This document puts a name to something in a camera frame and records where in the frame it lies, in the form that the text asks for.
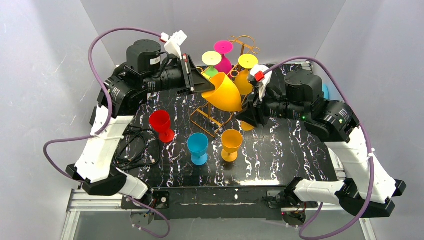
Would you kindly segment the orange glass yellow base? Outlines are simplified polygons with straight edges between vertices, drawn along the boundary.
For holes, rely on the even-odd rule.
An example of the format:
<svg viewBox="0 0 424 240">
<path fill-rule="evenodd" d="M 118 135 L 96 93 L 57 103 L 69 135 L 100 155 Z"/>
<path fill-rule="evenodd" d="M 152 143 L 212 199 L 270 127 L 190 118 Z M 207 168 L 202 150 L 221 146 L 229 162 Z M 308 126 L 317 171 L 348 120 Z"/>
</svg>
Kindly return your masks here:
<svg viewBox="0 0 424 240">
<path fill-rule="evenodd" d="M 243 143 L 242 134 L 235 129 L 226 130 L 221 136 L 221 157 L 225 162 L 234 162 L 238 157 L 238 150 Z"/>
<path fill-rule="evenodd" d="M 238 58 L 238 64 L 243 70 L 235 78 L 234 84 L 241 95 L 248 95 L 252 92 L 253 86 L 248 81 L 248 75 L 258 62 L 257 57 L 250 53 L 243 54 Z"/>
<path fill-rule="evenodd" d="M 224 73 L 219 72 L 210 79 L 215 90 L 201 94 L 208 103 L 224 112 L 240 112 L 242 110 L 242 96 L 235 83 Z"/>
</svg>

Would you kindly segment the red wine glass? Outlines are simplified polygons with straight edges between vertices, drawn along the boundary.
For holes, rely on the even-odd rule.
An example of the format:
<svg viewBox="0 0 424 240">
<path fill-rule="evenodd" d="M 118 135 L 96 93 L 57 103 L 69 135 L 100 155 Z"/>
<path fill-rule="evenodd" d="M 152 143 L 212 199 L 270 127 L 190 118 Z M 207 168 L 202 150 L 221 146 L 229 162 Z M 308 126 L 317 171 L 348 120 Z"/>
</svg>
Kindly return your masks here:
<svg viewBox="0 0 424 240">
<path fill-rule="evenodd" d="M 161 142 L 169 143 L 174 139 L 175 133 L 171 129 L 171 119 L 167 111 L 154 111 L 148 121 L 151 127 L 158 133 Z"/>
</svg>

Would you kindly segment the teal wine glass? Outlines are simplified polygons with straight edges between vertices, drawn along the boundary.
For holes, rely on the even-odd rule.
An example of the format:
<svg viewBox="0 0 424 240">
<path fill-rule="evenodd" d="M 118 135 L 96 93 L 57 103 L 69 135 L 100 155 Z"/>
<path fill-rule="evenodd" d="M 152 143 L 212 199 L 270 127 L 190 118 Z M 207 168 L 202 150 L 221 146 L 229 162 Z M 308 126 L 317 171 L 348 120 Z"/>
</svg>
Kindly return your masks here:
<svg viewBox="0 0 424 240">
<path fill-rule="evenodd" d="M 329 100 L 330 99 L 329 89 L 325 83 L 322 84 L 322 92 L 323 92 L 323 98 Z"/>
</svg>

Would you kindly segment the blue wine glass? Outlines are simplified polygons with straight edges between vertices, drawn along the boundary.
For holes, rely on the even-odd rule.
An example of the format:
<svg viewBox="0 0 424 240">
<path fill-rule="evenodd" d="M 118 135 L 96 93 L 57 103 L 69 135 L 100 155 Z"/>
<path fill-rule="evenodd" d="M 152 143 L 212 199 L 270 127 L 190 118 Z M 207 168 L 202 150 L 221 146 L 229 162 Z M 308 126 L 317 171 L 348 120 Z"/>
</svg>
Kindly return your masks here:
<svg viewBox="0 0 424 240">
<path fill-rule="evenodd" d="M 187 147 L 193 164 L 202 166 L 207 162 L 209 139 L 205 134 L 200 132 L 192 134 L 187 140 Z"/>
</svg>

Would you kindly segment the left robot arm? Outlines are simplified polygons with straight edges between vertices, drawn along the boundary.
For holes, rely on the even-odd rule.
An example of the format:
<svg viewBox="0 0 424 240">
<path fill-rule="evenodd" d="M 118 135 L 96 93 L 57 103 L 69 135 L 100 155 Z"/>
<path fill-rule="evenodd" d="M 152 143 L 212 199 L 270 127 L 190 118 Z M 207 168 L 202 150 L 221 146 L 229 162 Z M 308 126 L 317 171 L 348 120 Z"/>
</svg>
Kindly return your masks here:
<svg viewBox="0 0 424 240">
<path fill-rule="evenodd" d="M 66 173 L 82 181 L 92 196 L 122 194 L 140 200 L 149 187 L 142 180 L 112 165 L 124 131 L 134 119 L 148 94 L 176 89 L 190 95 L 213 91 L 215 86 L 197 70 L 187 54 L 162 51 L 153 40 L 142 39 L 129 46 L 126 61 L 104 82 L 98 97 L 91 138 L 81 157 Z"/>
</svg>

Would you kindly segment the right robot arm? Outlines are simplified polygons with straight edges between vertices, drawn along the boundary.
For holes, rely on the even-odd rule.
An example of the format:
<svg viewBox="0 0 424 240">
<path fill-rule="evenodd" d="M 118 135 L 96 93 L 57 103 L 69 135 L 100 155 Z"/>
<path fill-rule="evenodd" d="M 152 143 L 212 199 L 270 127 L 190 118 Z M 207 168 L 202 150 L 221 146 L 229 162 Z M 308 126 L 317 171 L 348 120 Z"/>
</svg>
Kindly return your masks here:
<svg viewBox="0 0 424 240">
<path fill-rule="evenodd" d="M 284 77 L 285 90 L 270 85 L 271 74 L 257 65 L 247 80 L 253 92 L 237 119 L 253 127 L 264 126 L 269 118 L 302 121 L 305 129 L 341 162 L 345 179 L 312 181 L 294 178 L 283 190 L 267 200 L 277 206 L 322 202 L 342 207 L 353 216 L 387 218 L 395 209 L 393 197 L 401 196 L 406 183 L 384 170 L 368 148 L 363 128 L 345 102 L 324 97 L 322 79 L 298 69 Z"/>
</svg>

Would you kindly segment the green wine glass pale base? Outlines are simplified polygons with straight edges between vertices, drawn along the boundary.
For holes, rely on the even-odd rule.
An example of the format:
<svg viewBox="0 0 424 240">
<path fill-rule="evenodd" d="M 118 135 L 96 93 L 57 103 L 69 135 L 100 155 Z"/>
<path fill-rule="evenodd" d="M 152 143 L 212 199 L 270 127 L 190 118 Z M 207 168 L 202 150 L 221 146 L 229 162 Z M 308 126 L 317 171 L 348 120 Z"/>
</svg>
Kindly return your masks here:
<svg viewBox="0 0 424 240">
<path fill-rule="evenodd" d="M 222 61 L 222 56 L 216 51 L 207 51 L 202 55 L 202 62 L 207 66 L 203 72 L 208 78 L 212 78 L 219 73 L 215 68 Z"/>
</svg>

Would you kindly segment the magenta wine glass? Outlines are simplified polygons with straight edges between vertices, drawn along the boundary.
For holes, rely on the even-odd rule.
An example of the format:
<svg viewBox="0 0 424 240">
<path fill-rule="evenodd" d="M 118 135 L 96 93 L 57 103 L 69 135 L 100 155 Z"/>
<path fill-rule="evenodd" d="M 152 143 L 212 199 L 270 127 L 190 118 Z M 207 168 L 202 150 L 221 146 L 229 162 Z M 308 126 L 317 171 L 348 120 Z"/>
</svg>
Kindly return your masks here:
<svg viewBox="0 0 424 240">
<path fill-rule="evenodd" d="M 214 50 L 221 55 L 220 63 L 215 66 L 216 70 L 228 75 L 233 67 L 226 54 L 233 50 L 233 44 L 228 40 L 220 40 L 214 44 Z"/>
</svg>

